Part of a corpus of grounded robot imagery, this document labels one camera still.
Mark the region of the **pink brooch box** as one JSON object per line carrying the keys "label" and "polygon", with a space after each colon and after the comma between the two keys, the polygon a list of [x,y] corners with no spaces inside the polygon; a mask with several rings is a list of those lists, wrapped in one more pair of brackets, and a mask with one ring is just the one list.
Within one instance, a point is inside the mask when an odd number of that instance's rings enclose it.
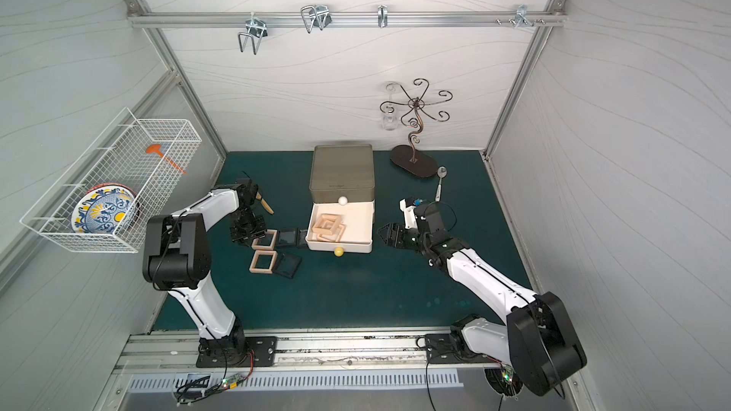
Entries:
{"label": "pink brooch box", "polygon": [[254,250],[274,250],[277,243],[278,231],[276,229],[267,229],[263,236],[254,238],[251,242],[251,248]]}
{"label": "pink brooch box", "polygon": [[337,214],[320,214],[312,227],[317,235],[334,235],[342,224],[342,216]]}
{"label": "pink brooch box", "polygon": [[332,233],[320,233],[316,239],[320,242],[338,243],[346,231],[346,225],[340,224]]}
{"label": "pink brooch box", "polygon": [[275,250],[256,249],[254,251],[249,272],[254,274],[272,274],[278,259]]}

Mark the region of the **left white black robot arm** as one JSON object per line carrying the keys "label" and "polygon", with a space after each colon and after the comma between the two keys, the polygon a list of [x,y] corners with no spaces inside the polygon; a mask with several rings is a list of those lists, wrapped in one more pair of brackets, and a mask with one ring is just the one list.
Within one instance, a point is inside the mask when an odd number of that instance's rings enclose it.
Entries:
{"label": "left white black robot arm", "polygon": [[184,209],[148,220],[143,278],[181,304],[198,327],[202,344],[242,349],[244,337],[235,333],[237,318],[213,283],[207,232],[228,217],[234,243],[249,247],[265,237],[265,219],[252,210],[259,195],[259,186],[243,179],[235,185],[217,186]]}

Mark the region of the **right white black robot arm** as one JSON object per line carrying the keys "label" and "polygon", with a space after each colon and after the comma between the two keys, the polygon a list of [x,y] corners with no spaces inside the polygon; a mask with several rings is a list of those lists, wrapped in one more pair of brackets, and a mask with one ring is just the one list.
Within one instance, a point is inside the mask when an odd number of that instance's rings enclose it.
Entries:
{"label": "right white black robot arm", "polygon": [[405,220],[378,230],[385,245],[418,252],[435,268],[470,290],[500,318],[467,317],[453,327],[458,356],[485,356],[498,363],[506,384],[537,396],[562,391],[563,382],[586,367],[587,357],[563,301],[538,294],[493,268],[445,227],[439,207],[420,199],[400,203]]}

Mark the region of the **black brooch box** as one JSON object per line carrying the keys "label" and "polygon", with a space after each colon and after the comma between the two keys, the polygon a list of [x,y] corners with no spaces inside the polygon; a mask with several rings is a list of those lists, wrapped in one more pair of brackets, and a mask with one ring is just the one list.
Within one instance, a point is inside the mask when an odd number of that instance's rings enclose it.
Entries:
{"label": "black brooch box", "polygon": [[272,267],[272,273],[280,277],[293,279],[301,264],[302,258],[300,256],[289,253],[279,253],[275,264]]}
{"label": "black brooch box", "polygon": [[306,228],[297,228],[295,247],[297,247],[297,249],[306,249],[308,247],[306,238],[308,238],[308,230]]}
{"label": "black brooch box", "polygon": [[278,249],[287,249],[288,247],[297,247],[299,245],[299,229],[289,228],[278,231],[276,247]]}

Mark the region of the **three-tier drawer cabinet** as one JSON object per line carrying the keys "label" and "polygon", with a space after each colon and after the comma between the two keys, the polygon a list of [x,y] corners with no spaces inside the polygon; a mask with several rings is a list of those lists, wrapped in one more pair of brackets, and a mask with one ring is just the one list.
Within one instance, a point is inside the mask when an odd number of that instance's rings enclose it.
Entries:
{"label": "three-tier drawer cabinet", "polygon": [[[373,248],[375,169],[372,146],[320,145],[314,148],[310,171],[312,211],[308,248],[336,254],[367,254]],[[320,242],[312,231],[320,214],[342,216],[346,231],[338,243]]]}

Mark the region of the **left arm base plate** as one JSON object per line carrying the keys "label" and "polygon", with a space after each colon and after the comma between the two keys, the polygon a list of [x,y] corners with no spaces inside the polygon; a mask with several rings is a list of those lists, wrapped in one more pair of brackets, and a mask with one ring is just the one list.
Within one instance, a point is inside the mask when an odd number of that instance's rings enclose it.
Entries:
{"label": "left arm base plate", "polygon": [[278,338],[247,337],[235,340],[226,337],[221,340],[199,340],[198,357],[195,366],[198,368],[234,368],[253,365],[254,367],[271,367]]}

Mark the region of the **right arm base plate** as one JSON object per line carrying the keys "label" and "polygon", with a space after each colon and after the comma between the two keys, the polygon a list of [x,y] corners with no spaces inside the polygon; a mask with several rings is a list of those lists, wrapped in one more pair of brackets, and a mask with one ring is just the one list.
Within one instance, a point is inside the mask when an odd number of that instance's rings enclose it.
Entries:
{"label": "right arm base plate", "polygon": [[426,353],[428,363],[434,365],[489,363],[485,355],[472,352],[451,333],[426,334],[417,341],[417,346]]}

